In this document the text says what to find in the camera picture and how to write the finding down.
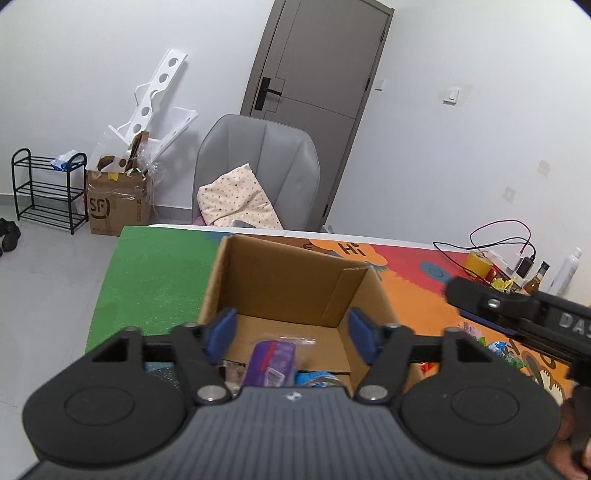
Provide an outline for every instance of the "rack shelf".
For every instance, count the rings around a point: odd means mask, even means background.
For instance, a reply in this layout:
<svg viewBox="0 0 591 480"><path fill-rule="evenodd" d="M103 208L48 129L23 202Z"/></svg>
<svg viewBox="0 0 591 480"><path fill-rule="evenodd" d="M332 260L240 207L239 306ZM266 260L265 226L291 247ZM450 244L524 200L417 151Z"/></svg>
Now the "rack shelf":
<svg viewBox="0 0 591 480"><path fill-rule="evenodd" d="M86 154L77 153L67 162L65 170L56 170L50 164L51 157L36 157L28 148L22 148L12 156L12 191L14 194L14 206L17 210L17 218L31 220L70 231L74 235L76 229L88 221L88 206L86 204ZM28 180L17 186L15 168L22 167L28 170ZM84 188L72 187L71 173L79 168L84 172ZM48 183L33 179L34 170L51 170L66 177L66 184ZM21 209L19 207L19 194L26 194L30 198L30 205ZM73 202L84 198L84 214L75 212ZM40 205L35 199L49 199L55 206Z"/></svg>

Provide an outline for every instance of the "chair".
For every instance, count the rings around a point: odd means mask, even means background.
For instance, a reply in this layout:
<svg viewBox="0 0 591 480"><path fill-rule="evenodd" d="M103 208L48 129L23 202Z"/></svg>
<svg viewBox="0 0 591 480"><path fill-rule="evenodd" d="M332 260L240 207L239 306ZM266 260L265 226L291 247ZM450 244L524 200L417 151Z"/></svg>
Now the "chair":
<svg viewBox="0 0 591 480"><path fill-rule="evenodd" d="M195 165L193 222L199 187L249 163L286 230L304 230L320 183L310 136L297 128L241 115L224 115L209 131Z"/></svg>

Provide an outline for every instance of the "colorful table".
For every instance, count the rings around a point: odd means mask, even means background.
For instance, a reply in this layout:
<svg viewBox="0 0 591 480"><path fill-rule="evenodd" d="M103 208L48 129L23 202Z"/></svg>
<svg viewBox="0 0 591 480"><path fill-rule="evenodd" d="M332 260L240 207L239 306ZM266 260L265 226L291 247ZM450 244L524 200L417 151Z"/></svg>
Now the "colorful table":
<svg viewBox="0 0 591 480"><path fill-rule="evenodd" d="M219 241L241 233L365 261L376 268L400 322L419 335L440 335L446 327L460 326L487 344L506 342L506 351L525 364L523 373L559 403L570 394L564 365L463 319L445 302L441 295L445 282L465 273L429 245L328 233L157 227L125 227L96 304L87 351L128 325L141 327L146 335L159 335L195 320ZM459 263L466 255L448 254Z"/></svg>

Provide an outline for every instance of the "floor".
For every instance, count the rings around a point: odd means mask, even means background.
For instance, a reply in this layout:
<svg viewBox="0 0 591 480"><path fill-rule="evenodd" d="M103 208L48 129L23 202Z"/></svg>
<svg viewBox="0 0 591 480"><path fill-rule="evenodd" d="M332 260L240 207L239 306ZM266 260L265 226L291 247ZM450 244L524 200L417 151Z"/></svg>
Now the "floor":
<svg viewBox="0 0 591 480"><path fill-rule="evenodd" d="M0 205L0 217L15 219ZM21 425L27 397L78 358L118 238L71 236L20 222L18 248L0 258L0 480L35 462Z"/></svg>

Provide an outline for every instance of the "finger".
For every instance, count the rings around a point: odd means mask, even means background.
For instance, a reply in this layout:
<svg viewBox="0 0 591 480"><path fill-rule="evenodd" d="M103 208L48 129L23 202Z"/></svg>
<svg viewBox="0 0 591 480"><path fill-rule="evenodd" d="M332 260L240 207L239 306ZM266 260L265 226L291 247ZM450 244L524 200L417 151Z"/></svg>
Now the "finger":
<svg viewBox="0 0 591 480"><path fill-rule="evenodd" d="M571 399L560 406L560 428L556 434L558 440L566 440L574 431L574 407Z"/></svg>
<svg viewBox="0 0 591 480"><path fill-rule="evenodd" d="M587 442L587 448L583 452L583 459L581 463L587 470L591 470L591 440Z"/></svg>
<svg viewBox="0 0 591 480"><path fill-rule="evenodd" d="M571 458L572 450L566 441L554 442L546 459L568 480L587 480L587 474Z"/></svg>

